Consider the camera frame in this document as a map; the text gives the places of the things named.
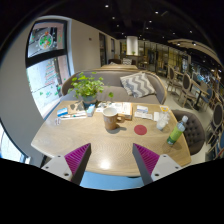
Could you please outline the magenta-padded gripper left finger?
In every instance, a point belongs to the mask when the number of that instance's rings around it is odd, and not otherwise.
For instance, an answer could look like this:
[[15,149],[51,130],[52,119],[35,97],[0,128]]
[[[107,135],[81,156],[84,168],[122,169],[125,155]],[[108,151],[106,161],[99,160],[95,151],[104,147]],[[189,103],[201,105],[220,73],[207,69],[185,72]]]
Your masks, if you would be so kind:
[[91,144],[87,143],[66,155],[56,155],[42,169],[79,185],[90,155]]

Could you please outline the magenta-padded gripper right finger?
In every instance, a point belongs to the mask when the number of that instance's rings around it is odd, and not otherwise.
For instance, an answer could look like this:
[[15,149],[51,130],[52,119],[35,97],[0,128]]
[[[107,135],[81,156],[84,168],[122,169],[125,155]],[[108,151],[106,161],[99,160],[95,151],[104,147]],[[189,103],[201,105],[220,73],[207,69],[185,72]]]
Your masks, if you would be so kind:
[[132,153],[145,185],[181,170],[181,166],[167,154],[158,155],[136,143]]

